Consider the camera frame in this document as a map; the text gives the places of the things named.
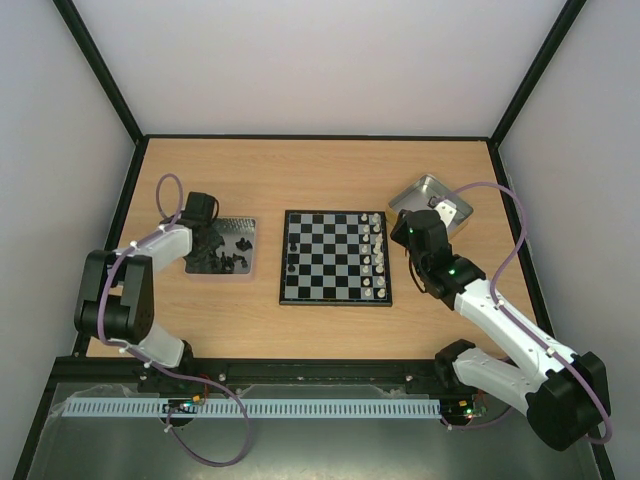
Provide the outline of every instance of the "chess square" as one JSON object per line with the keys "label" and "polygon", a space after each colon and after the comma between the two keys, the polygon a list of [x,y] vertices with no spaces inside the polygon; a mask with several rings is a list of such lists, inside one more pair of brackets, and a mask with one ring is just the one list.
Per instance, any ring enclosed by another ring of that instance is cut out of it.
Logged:
{"label": "chess square", "polygon": [[336,300],[348,300],[349,289],[347,287],[336,287]]}
{"label": "chess square", "polygon": [[324,287],[322,289],[322,298],[336,298],[335,287]]}
{"label": "chess square", "polygon": [[298,287],[298,298],[311,298],[311,288]]}
{"label": "chess square", "polygon": [[299,297],[299,288],[298,287],[284,287],[284,298],[298,298]]}
{"label": "chess square", "polygon": [[311,287],[311,298],[322,300],[322,287]]}

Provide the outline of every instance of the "metal tray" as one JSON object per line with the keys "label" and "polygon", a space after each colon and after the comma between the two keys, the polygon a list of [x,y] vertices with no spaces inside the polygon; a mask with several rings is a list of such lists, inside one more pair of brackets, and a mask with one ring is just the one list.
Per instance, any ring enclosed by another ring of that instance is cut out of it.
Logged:
{"label": "metal tray", "polygon": [[[443,185],[437,178],[425,175],[389,202],[386,209],[387,221],[393,226],[398,220],[400,210],[430,209],[428,202],[432,197],[441,197],[449,193],[451,193],[451,189]],[[447,227],[447,233],[449,237],[452,237],[466,225],[473,213],[473,207],[458,195],[453,195],[447,200],[452,202],[457,209],[453,221]]]}
{"label": "metal tray", "polygon": [[[247,260],[247,267],[242,268],[236,263],[233,273],[207,274],[187,273],[192,280],[204,280],[207,282],[246,282],[253,280],[256,257],[256,227],[257,221],[250,217],[218,217],[214,224],[215,230],[224,238],[225,245],[217,248],[217,253],[224,252],[227,256],[242,255]],[[244,237],[249,240],[253,248],[242,252],[236,247],[236,242]]]}

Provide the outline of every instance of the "wooden table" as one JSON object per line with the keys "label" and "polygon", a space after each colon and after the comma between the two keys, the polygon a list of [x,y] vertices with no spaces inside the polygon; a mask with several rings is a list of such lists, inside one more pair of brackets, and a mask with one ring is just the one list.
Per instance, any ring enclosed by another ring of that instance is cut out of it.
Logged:
{"label": "wooden table", "polygon": [[[418,292],[403,249],[390,248],[393,307],[278,304],[286,209],[385,210],[389,200],[426,173],[450,188],[495,181],[485,143],[439,141],[152,139],[121,245],[151,232],[160,216],[154,191],[161,175],[177,174],[189,191],[220,200],[221,216],[258,219],[255,279],[247,284],[199,283],[176,261],[154,278],[155,321],[187,340],[198,357],[417,359],[433,358],[465,338],[493,355],[500,349],[476,326]],[[176,188],[162,202],[173,211]],[[513,248],[498,191],[462,196],[475,213],[453,240],[456,253],[493,275]],[[533,313],[517,261],[502,276],[502,293]],[[116,356],[95,339],[90,356]]]}

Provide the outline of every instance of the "robotic arm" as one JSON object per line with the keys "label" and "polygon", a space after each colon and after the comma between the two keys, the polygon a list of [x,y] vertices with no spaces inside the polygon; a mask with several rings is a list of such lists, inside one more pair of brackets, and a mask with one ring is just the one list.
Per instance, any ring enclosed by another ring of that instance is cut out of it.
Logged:
{"label": "robotic arm", "polygon": [[[153,274],[192,252],[194,237],[207,234],[212,224],[215,199],[191,192],[180,219],[171,228],[160,225],[149,241],[131,244],[110,288],[122,286],[121,295],[109,294],[104,310],[104,333],[125,350],[166,368],[185,372],[193,354],[190,345],[154,322]],[[95,250],[85,261],[76,303],[76,330],[98,337],[98,310],[107,274],[127,249]]]}
{"label": "robotic arm", "polygon": [[552,353],[585,378],[610,413],[604,364],[591,352],[577,355],[551,338],[496,292],[499,305],[549,348],[543,349],[508,318],[494,304],[484,272],[453,254],[446,221],[436,210],[402,211],[391,239],[409,251],[410,267],[425,292],[480,327],[514,365],[490,357],[471,342],[458,340],[436,355],[439,380],[446,387],[462,383],[490,393],[525,415],[547,445],[565,450],[597,426],[601,416],[583,387]]}

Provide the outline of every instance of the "purple cable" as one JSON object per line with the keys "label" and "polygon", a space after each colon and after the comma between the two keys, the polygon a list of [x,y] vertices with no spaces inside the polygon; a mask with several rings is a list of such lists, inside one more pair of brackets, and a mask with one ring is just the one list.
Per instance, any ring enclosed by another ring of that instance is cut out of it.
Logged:
{"label": "purple cable", "polygon": [[[158,206],[158,211],[160,212],[160,215],[164,219],[168,218],[167,215],[162,210],[162,207],[160,206],[160,187],[162,186],[162,183],[167,178],[172,178],[173,180],[175,180],[176,185],[178,186],[178,194],[179,194],[179,196],[178,196],[178,207],[176,209],[176,212],[173,214],[173,217],[171,218],[171,221],[164,227],[165,231],[168,231],[171,228],[173,228],[175,223],[180,218],[180,212],[182,211],[182,203],[184,201],[184,192],[183,192],[182,183],[180,182],[180,179],[176,175],[174,175],[173,173],[166,173],[165,175],[160,177],[160,180],[158,180],[158,185],[156,186],[156,205]],[[147,242],[150,242],[151,240],[154,240],[155,238],[157,238],[160,235],[162,235],[162,230],[156,230],[153,233],[151,233],[150,235],[147,235],[146,237],[144,237],[142,240],[139,240],[137,242],[137,244],[136,244],[136,247],[143,246]],[[109,270],[109,273],[107,274],[107,280],[106,280],[106,283],[104,285],[104,289],[102,290],[102,296],[100,297],[100,303],[98,305],[98,319],[97,319],[98,338],[105,345],[116,346],[116,347],[124,347],[124,348],[127,347],[126,343],[123,343],[123,342],[112,342],[112,341],[107,340],[107,338],[105,336],[105,333],[104,333],[104,311],[105,311],[106,306],[107,306],[107,298],[109,297],[109,290],[111,289],[111,285],[113,285],[114,279],[116,277],[116,273],[118,272],[118,269],[122,265],[122,262],[127,257],[127,255],[132,253],[135,250],[136,247],[131,246],[131,247],[126,248],[116,258],[116,261],[113,262],[113,265],[112,265],[111,269]],[[140,354],[140,353],[138,353],[138,352],[136,352],[134,350],[129,351],[129,353],[131,355],[133,355],[135,358],[137,358],[138,360],[141,360],[144,363],[150,363],[151,366],[153,366],[156,370],[158,370],[159,372],[161,372],[161,373],[163,373],[163,374],[165,374],[165,375],[167,375],[169,377],[173,377],[173,378],[176,378],[176,379],[179,379],[179,380],[187,380],[187,381],[192,381],[192,382],[199,382],[199,383],[203,383],[203,384],[215,387],[218,390],[221,390],[222,392],[224,392],[227,395],[229,395],[229,397],[232,398],[238,404],[238,406],[240,407],[240,411],[242,412],[242,416],[244,417],[244,420],[245,420],[245,422],[247,424],[247,436],[246,436],[244,445],[243,445],[242,450],[240,451],[240,453],[238,453],[238,455],[236,455],[233,459],[231,459],[231,460],[229,460],[227,462],[213,462],[211,460],[207,460],[206,458],[201,457],[200,455],[195,453],[193,450],[191,450],[182,441],[182,439],[178,436],[178,434],[176,432],[174,432],[173,429],[171,429],[171,434],[173,435],[173,437],[178,441],[178,444],[184,449],[184,451],[191,458],[193,458],[194,460],[202,463],[203,465],[209,466],[209,467],[226,467],[226,466],[229,466],[229,465],[235,465],[236,463],[238,463],[240,460],[242,460],[247,455],[247,453],[249,452],[249,449],[251,448],[251,443],[253,441],[253,432],[252,432],[252,428],[251,428],[251,422],[249,421],[249,415],[247,413],[247,409],[242,404],[242,401],[240,400],[240,398],[236,394],[234,394],[231,390],[229,390],[224,385],[216,383],[216,382],[214,382],[212,380],[208,380],[208,379],[201,378],[201,377],[193,377],[193,376],[190,376],[190,375],[181,375],[179,373],[174,373],[174,372],[172,372],[170,370],[167,370],[162,365],[159,365],[156,362],[150,361],[150,359],[144,357],[144,355],[142,355],[142,354]],[[170,411],[169,414],[167,415],[167,419],[166,419],[167,427],[171,426],[170,421],[171,421],[171,415],[172,414],[173,414],[173,411]]]}
{"label": "purple cable", "polygon": [[[180,218],[180,212],[182,211],[182,202],[184,200],[184,193],[183,193],[183,189],[182,189],[182,183],[180,182],[180,179],[174,175],[173,173],[165,173],[162,177],[160,177],[160,180],[158,180],[158,185],[156,186],[156,203],[158,205],[158,207],[160,208],[160,187],[162,186],[162,183],[167,179],[167,178],[172,178],[175,180],[176,185],[178,186],[178,208],[176,209],[176,212],[173,214],[173,218],[171,219],[171,221],[165,226],[165,231],[166,230],[170,230],[175,223],[178,221],[178,219]],[[163,218],[167,218],[167,216],[165,215],[165,213],[162,211],[162,209],[160,209],[160,215],[163,216]],[[137,242],[137,246],[143,246],[145,245],[147,242],[150,242],[151,240],[154,240],[155,238],[159,237],[160,235],[162,235],[162,231],[161,230],[156,230],[153,233],[151,233],[150,235],[147,235],[146,237],[144,237],[142,240],[139,240]],[[109,298],[109,290],[111,289],[111,286],[113,285],[113,281],[116,277],[116,273],[118,272],[118,269],[120,268],[120,265],[122,265],[122,262],[124,261],[125,258],[127,258],[127,256],[132,253],[135,250],[135,247],[131,246],[131,247],[127,247],[119,256],[118,258],[116,258],[116,261],[113,262],[113,265],[111,266],[111,269],[109,270],[109,273],[107,274],[107,281],[104,284],[104,288],[102,289],[102,296],[100,297],[100,303],[98,305],[98,320],[97,320],[97,329],[98,329],[98,338],[100,339],[100,341],[102,343],[104,343],[105,345],[109,345],[109,346],[114,346],[114,347],[126,347],[125,343],[122,342],[111,342],[109,340],[107,340],[107,337],[104,334],[104,311],[107,307],[107,299]]]}
{"label": "purple cable", "polygon": [[[524,323],[522,323],[515,315],[513,315],[504,305],[500,305],[499,304],[498,294],[496,293],[496,284],[498,283],[498,279],[500,278],[500,275],[502,275],[502,273],[507,268],[507,266],[509,265],[511,260],[514,259],[514,257],[516,256],[516,254],[518,253],[518,251],[522,247],[522,245],[524,243],[525,236],[527,234],[527,228],[528,228],[527,214],[525,212],[524,207],[522,206],[522,202],[520,202],[520,199],[517,197],[517,195],[512,190],[508,189],[507,187],[503,187],[502,185],[498,185],[497,183],[493,183],[493,182],[475,182],[475,183],[470,183],[468,185],[464,185],[463,187],[460,187],[460,188],[458,188],[456,190],[453,190],[452,192],[449,192],[447,195],[445,195],[443,197],[440,197],[437,200],[438,200],[438,202],[440,202],[440,201],[445,200],[446,198],[449,198],[449,197],[451,197],[453,195],[457,195],[458,193],[464,192],[465,190],[469,190],[471,188],[476,188],[476,187],[497,188],[501,192],[506,193],[507,195],[509,195],[513,199],[515,204],[518,206],[518,210],[520,211],[520,215],[522,216],[522,218],[521,218],[522,229],[520,231],[520,237],[518,238],[518,241],[516,242],[516,245],[513,248],[512,252],[509,254],[507,259],[504,262],[502,262],[502,265],[500,265],[500,267],[496,271],[495,275],[491,279],[491,283],[489,284],[489,292],[491,294],[491,298],[493,299],[494,303],[498,306],[500,311],[502,313],[504,313],[507,316],[507,318],[509,318],[509,320],[511,320],[513,323],[515,323],[520,328],[520,330],[522,330],[524,333],[526,333],[542,349],[548,351],[550,349],[550,347],[549,347],[549,345],[547,345],[547,343],[544,340],[542,340],[535,333],[533,333]],[[564,368],[566,368],[571,373],[571,375],[573,375],[575,377],[575,379],[582,386],[582,388],[584,388],[585,392],[587,392],[587,395],[589,396],[589,398],[591,399],[591,401],[595,405],[596,409],[598,410],[598,413],[602,417],[602,421],[604,422],[605,434],[602,436],[602,438],[592,438],[592,437],[586,436],[586,439],[589,442],[597,444],[597,445],[602,445],[602,444],[607,443],[609,440],[611,440],[611,437],[613,436],[613,424],[611,423],[611,418],[609,417],[609,415],[607,415],[607,411],[605,410],[604,405],[602,405],[602,402],[598,398],[598,395],[596,395],[596,392],[593,391],[593,389],[591,388],[589,383],[584,379],[584,377],[582,375],[580,375],[580,373],[571,365],[571,363],[569,363],[567,360],[565,360],[555,350],[553,350],[553,349],[551,349],[551,350],[552,350],[552,354],[551,354],[552,357],[555,358],[558,362],[560,362],[560,364]],[[500,417],[498,417],[497,419],[493,420],[492,422],[497,423],[497,421],[501,420],[504,416],[505,415],[503,414]],[[495,423],[492,423],[492,422],[487,422],[486,424],[474,425],[474,426],[469,426],[469,427],[459,427],[458,429],[459,430],[466,430],[466,429],[472,429],[474,427],[475,428],[480,428],[480,427],[485,427],[485,426],[489,426],[489,425],[494,425]]]}

